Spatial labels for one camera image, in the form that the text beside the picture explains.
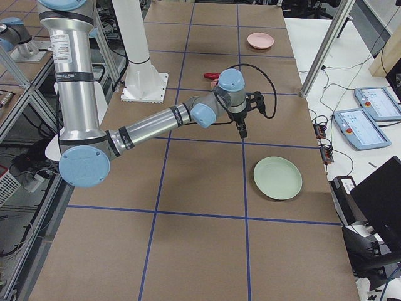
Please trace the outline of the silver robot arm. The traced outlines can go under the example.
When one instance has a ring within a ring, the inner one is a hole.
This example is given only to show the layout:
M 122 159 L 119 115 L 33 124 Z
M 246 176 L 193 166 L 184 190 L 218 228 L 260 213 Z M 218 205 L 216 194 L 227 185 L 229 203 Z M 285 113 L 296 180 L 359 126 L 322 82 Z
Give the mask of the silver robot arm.
M 242 73 L 233 67 L 224 70 L 203 97 L 192 97 L 116 131 L 104 131 L 98 119 L 89 44 L 95 1 L 39 1 L 38 11 L 50 34 L 63 114 L 59 172 L 73 186 L 96 186 L 107 177 L 114 158 L 164 132 L 192 122 L 206 128 L 227 114 L 240 136 L 246 137 L 247 113 L 266 111 L 261 94 L 246 92 Z

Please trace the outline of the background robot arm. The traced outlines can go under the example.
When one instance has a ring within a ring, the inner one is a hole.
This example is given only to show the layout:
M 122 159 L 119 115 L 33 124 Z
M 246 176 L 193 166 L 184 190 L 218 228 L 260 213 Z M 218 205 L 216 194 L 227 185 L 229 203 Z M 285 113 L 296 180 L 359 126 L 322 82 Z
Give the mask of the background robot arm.
M 8 17 L 1 20 L 1 46 L 11 58 L 20 63 L 38 63 L 47 52 L 41 50 L 21 19 Z

